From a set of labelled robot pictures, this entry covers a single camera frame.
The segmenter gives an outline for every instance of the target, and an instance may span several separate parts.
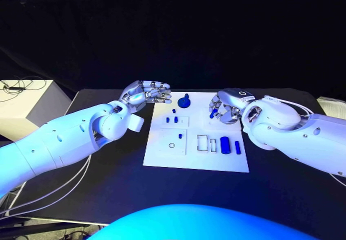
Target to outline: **dark background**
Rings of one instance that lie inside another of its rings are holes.
[[[0,78],[36,74],[70,92],[155,80],[346,100],[344,16],[343,1],[3,0]]]

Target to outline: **blue object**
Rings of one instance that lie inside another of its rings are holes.
[[[239,155],[240,154],[240,147],[239,147],[239,142],[235,141],[235,151],[236,151],[236,154]]]
[[[314,240],[292,228],[246,213],[194,204],[154,206],[118,219],[89,240]]]
[[[186,109],[191,104],[191,101],[189,99],[189,94],[186,93],[184,94],[184,97],[181,97],[178,100],[177,100],[177,106],[181,108],[181,109]]]
[[[226,136],[223,136],[219,139],[219,143],[220,143],[220,153],[229,154],[230,153],[229,138]]]
[[[214,117],[214,113],[217,112],[217,109],[213,109],[210,112],[210,119]]]

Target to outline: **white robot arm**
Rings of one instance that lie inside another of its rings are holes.
[[[307,114],[300,115],[284,103],[301,107]],[[217,112],[222,104],[223,114]],[[243,132],[259,148],[278,149],[313,168],[346,177],[346,120],[313,114],[304,106],[271,96],[255,100],[239,88],[217,92],[209,111],[225,124],[240,118]]]
[[[170,85],[135,81],[119,99],[49,121],[29,136],[0,148],[0,198],[43,172],[80,161],[119,139],[138,132],[144,119],[134,115],[145,103],[170,103]]]

